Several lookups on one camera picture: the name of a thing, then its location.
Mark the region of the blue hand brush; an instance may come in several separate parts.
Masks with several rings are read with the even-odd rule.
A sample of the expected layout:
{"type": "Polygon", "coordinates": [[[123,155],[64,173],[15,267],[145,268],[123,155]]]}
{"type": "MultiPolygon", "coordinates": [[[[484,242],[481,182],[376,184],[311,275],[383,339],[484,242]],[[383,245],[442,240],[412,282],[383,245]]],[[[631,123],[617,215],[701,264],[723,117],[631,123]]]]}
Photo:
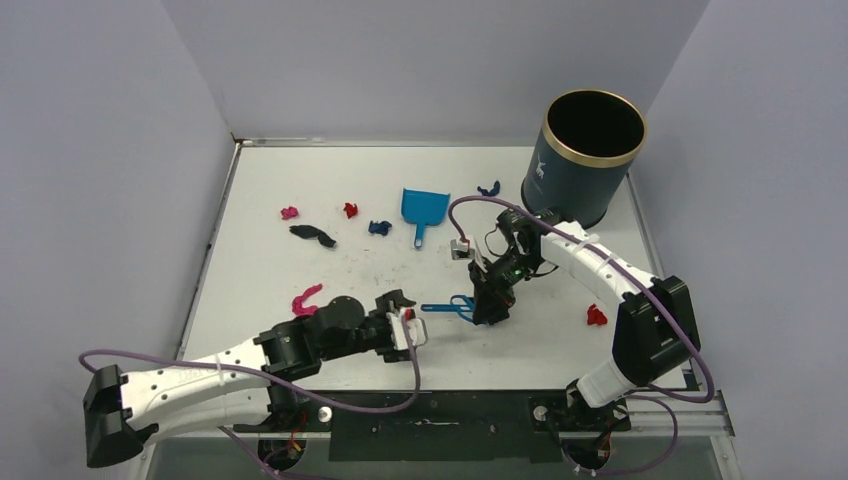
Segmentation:
{"type": "Polygon", "coordinates": [[[420,306],[422,312],[453,313],[466,322],[473,322],[474,301],[471,297],[452,295],[447,303],[425,303],[420,306]]]}

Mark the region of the blue plastic dustpan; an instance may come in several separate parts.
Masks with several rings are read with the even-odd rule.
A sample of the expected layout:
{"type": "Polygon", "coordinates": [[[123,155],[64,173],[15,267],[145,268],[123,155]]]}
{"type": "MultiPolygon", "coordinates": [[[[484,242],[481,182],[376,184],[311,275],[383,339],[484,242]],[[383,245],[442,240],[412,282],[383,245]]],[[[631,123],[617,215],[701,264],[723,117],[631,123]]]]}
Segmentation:
{"type": "Polygon", "coordinates": [[[420,250],[423,246],[427,227],[440,225],[447,216],[450,195],[404,188],[401,195],[401,216],[410,225],[415,226],[413,247],[420,250]]]}

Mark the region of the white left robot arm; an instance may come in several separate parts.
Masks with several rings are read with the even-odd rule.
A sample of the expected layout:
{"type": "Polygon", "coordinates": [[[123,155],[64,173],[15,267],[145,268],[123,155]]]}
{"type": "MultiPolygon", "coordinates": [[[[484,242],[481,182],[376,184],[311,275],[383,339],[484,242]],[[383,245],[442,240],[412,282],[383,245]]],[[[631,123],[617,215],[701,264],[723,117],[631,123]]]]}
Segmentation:
{"type": "Polygon", "coordinates": [[[375,352],[384,362],[416,364],[428,341],[414,301],[393,290],[366,311],[339,296],[313,313],[278,323],[237,345],[194,361],[158,360],[151,370],[94,368],[89,358],[119,356],[98,349],[80,355],[92,378],[83,397],[86,465],[105,468],[140,455],[146,446],[183,433],[226,426],[282,431],[297,420],[299,402],[333,410],[390,414],[408,408],[412,393],[394,406],[344,404],[297,386],[326,361],[375,352]]]}

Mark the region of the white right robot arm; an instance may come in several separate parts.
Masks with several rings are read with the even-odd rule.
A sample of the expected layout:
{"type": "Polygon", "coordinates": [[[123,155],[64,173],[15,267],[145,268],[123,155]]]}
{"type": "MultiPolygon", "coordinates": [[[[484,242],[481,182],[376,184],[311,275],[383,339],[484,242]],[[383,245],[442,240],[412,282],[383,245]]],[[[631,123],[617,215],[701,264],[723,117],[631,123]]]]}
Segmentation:
{"type": "Polygon", "coordinates": [[[569,384],[565,394],[567,424],[580,429],[613,419],[616,404],[639,388],[693,360],[701,363],[701,342],[687,285],[679,278],[661,279],[622,260],[575,221],[545,211],[532,215],[506,209],[496,220],[506,251],[491,260],[462,236],[454,253],[469,254],[476,325],[508,318],[516,302],[514,287],[529,281],[550,263],[578,281],[605,306],[615,310],[609,356],[569,384]]]}

